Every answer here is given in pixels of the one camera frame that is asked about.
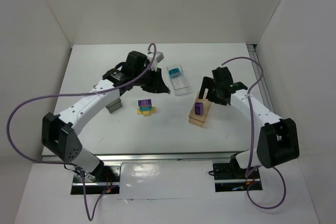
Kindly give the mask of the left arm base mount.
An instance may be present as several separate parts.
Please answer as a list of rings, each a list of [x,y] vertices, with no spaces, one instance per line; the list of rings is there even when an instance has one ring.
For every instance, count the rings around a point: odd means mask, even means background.
[[[99,178],[94,178],[85,173],[85,188],[87,195],[100,195],[106,191],[107,195],[116,195],[120,193],[120,175],[121,164],[106,165]],[[72,185],[71,195],[83,195],[82,179],[79,171],[75,171]]]

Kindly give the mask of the purple curved lego piece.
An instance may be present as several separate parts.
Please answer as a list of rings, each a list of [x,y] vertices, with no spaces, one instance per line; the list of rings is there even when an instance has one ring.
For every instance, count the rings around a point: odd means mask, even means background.
[[[204,114],[204,104],[203,102],[195,102],[194,104],[194,114],[203,115]]]

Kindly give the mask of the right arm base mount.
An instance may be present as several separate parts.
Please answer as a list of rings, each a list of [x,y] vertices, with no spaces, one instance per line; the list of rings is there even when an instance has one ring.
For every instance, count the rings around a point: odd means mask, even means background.
[[[245,172],[243,169],[234,173],[228,163],[213,163],[213,169],[208,174],[214,178],[217,193],[246,191],[249,186],[250,190],[262,190],[259,170],[255,170],[248,178]]]

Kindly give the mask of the purple lego brick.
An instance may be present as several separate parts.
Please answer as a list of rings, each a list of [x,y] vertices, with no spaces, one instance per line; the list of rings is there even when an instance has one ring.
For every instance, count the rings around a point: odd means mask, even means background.
[[[140,108],[142,107],[151,107],[152,106],[152,101],[151,99],[143,99],[138,101],[138,106]]]

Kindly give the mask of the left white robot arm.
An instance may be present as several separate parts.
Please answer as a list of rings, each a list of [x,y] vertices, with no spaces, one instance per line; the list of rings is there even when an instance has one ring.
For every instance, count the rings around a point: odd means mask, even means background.
[[[47,113],[43,118],[41,142],[65,163],[80,167],[91,180],[99,180],[110,170],[103,161],[85,149],[78,136],[87,123],[103,108],[119,101],[134,86],[148,93],[170,93],[158,67],[164,56],[156,52],[154,58],[131,51],[125,62],[108,70],[91,90],[71,107],[57,115]]]

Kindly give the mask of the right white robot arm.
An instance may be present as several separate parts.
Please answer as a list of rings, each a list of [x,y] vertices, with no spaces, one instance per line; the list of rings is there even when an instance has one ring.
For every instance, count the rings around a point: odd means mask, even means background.
[[[297,159],[300,155],[297,127],[293,119],[283,119],[271,112],[242,82],[234,82],[227,67],[212,71],[202,80],[199,98],[220,105],[230,105],[250,120],[253,147],[230,157],[232,173],[247,172],[263,166],[273,168]]]

